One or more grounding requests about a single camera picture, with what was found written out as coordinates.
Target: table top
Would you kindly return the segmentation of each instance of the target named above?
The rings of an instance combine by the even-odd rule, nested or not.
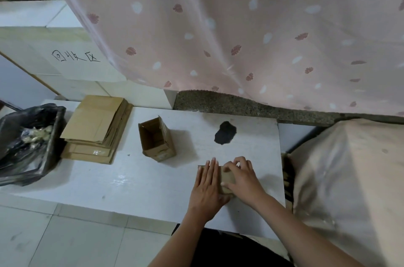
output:
[[[66,107],[68,120],[79,102],[45,100]],[[160,116],[170,129],[177,155],[161,163],[142,153],[138,123]],[[214,142],[224,121],[237,128],[233,140]],[[285,205],[278,125],[275,119],[134,107],[111,165],[63,159],[41,180],[6,192],[98,210],[181,222],[198,165],[213,156],[223,165],[250,159],[265,191]],[[207,228],[277,239],[265,221],[232,199]]]

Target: right hand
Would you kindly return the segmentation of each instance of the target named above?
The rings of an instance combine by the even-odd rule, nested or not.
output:
[[[267,193],[256,177],[251,161],[246,160],[244,156],[239,156],[233,162],[224,164],[224,167],[225,170],[228,168],[234,174],[235,184],[222,182],[221,185],[230,189],[245,204],[255,208],[257,202]]]

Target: black stain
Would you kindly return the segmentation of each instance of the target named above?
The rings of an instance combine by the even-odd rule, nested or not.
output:
[[[225,121],[220,125],[219,131],[217,131],[215,134],[215,142],[220,145],[228,144],[231,142],[236,133],[237,128],[230,122]]]

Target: pink curtain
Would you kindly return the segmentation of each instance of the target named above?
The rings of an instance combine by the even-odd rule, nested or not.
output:
[[[404,116],[404,0],[66,0],[139,84]]]

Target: dark cloth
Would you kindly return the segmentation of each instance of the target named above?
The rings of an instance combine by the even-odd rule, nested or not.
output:
[[[236,235],[237,237],[218,230],[203,229],[191,267],[294,266],[282,256],[256,241],[242,235]]]

